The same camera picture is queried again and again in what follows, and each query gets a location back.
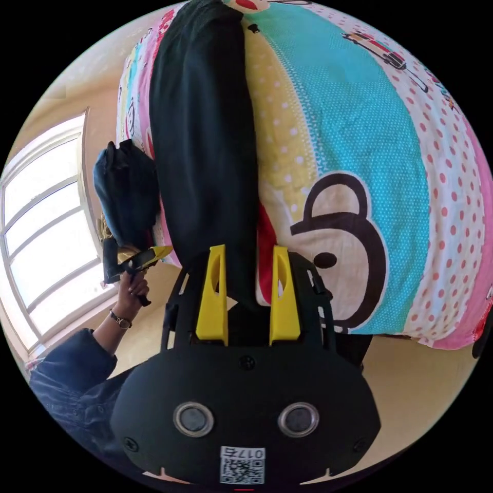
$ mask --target yellow polka dot fabric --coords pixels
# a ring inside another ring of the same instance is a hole
[[[291,79],[269,43],[248,25],[244,23],[246,79],[255,118],[260,198],[268,201],[262,188],[270,186],[296,222],[317,179],[315,157]]]

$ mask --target window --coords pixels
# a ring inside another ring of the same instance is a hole
[[[47,131],[0,180],[0,300],[27,350],[115,294],[82,180],[84,116]]]

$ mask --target white sticker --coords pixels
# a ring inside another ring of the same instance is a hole
[[[222,484],[264,484],[264,448],[221,447]]]

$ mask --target window pane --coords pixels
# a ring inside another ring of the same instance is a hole
[[[12,254],[16,248],[43,226],[62,214],[81,205],[78,184],[68,185],[28,210],[5,235],[7,248]]]
[[[3,262],[0,262],[0,299],[2,300],[2,306],[12,324],[12,328],[19,336],[22,344],[24,344],[26,349],[34,346],[37,342],[37,337],[31,330],[31,327],[29,327],[17,301],[15,301],[14,293],[10,288]]]
[[[5,224],[37,195],[78,173],[78,140],[44,153],[26,166],[5,189]]]
[[[82,305],[103,293],[103,266],[99,264],[65,284],[42,301],[31,318],[42,334]]]
[[[11,268],[28,306],[74,270],[98,257],[84,211],[64,219],[22,249]]]

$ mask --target bed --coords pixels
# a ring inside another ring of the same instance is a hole
[[[270,304],[280,244],[317,266],[337,331],[472,344],[493,305],[493,180],[452,96],[411,53],[341,12],[301,0],[225,3],[244,13],[258,303]],[[152,158],[153,60],[182,5],[139,40],[119,86],[117,142],[131,138]],[[162,204],[153,233],[172,243]],[[166,261],[180,267],[173,254]]]

